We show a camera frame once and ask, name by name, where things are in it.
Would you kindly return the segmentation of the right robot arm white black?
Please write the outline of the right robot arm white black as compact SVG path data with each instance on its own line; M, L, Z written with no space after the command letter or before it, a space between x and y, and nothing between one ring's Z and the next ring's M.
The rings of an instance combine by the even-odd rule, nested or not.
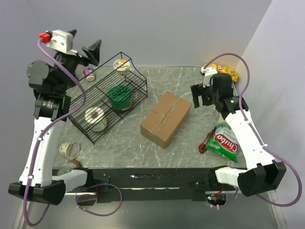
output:
M254 134L251 113L245 100L234 95L232 79L226 73L204 73L203 82L191 86L193 103L199 107L199 97L205 106L216 110L230 126L246 161L246 169L215 167L208 178L209 187L219 190L225 184L237 187L246 197L278 188L286 173L283 162L277 162Z

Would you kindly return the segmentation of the red black utility knife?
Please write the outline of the red black utility knife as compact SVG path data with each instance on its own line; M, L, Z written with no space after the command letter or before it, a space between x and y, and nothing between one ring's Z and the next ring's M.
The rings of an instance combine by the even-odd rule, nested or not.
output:
M206 151L206 146L209 144L209 141L212 139L215 133L216 127L208 133L204 141L198 146L198 151L203 154Z

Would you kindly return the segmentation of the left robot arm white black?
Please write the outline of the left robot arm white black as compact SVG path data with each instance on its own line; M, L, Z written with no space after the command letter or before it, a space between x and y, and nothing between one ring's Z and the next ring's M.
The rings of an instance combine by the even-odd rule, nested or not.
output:
M72 85L79 85L75 70L78 65L98 65L101 40L79 52L73 48L76 30L46 31L40 34L38 44L55 50L52 64L33 61L27 68L29 87L35 96L34 132L25 168L17 182L11 183L8 192L25 201L58 205L67 192L79 187L88 192L94 187L90 169L77 168L54 176L52 165L60 134L67 118L80 110L71 108L66 94Z

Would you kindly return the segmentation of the brown cardboard express box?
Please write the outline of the brown cardboard express box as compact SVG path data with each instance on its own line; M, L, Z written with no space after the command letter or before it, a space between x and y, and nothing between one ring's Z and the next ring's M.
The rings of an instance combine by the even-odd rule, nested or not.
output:
M191 104L166 92L140 124L141 135L166 148L189 115Z

